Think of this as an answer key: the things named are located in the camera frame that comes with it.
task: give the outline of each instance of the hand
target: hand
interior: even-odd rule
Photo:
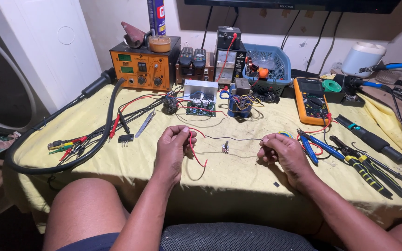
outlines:
[[[269,164],[279,161],[293,188],[301,189],[304,178],[317,177],[297,140],[282,134],[270,134],[263,137],[260,146],[257,156]]]
[[[192,131],[192,145],[197,142],[196,132]],[[176,185],[181,180],[181,166],[185,153],[190,152],[188,139],[190,132],[186,125],[167,127],[158,140],[156,163],[153,176],[157,175]]]

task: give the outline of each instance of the blue plastic basket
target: blue plastic basket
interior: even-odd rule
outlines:
[[[244,44],[247,56],[252,60],[271,60],[276,63],[276,68],[270,71],[268,80],[259,80],[252,90],[259,94],[266,92],[274,92],[278,96],[281,95],[285,86],[289,85],[291,80],[291,61],[288,56],[276,46]],[[252,85],[255,82],[255,78],[247,75],[247,68],[243,70],[243,77],[248,79]]]

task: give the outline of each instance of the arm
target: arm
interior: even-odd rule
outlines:
[[[319,179],[298,141],[281,134],[270,134],[260,145],[257,156],[269,163],[280,162],[289,184],[317,205],[325,221],[349,250],[402,251],[402,242]]]
[[[189,134],[184,125],[171,126],[164,131],[158,141],[153,175],[111,250],[159,250],[168,197],[181,180]]]

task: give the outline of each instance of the blue-handled pliers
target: blue-handled pliers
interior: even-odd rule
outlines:
[[[313,149],[310,146],[310,143],[308,141],[311,141],[312,143],[320,146],[323,150],[327,151],[328,153],[330,153],[332,156],[340,159],[340,160],[344,160],[345,157],[338,151],[336,151],[335,149],[333,149],[331,146],[325,144],[324,142],[316,139],[315,137],[306,134],[304,131],[302,130],[297,130],[297,133],[300,134],[300,139],[302,139],[302,143],[303,146],[305,147],[306,152],[308,153],[308,155],[310,156],[311,160],[314,163],[319,163],[316,154],[314,153]]]

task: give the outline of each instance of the television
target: television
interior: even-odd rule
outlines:
[[[190,5],[390,14],[401,0],[184,0]]]

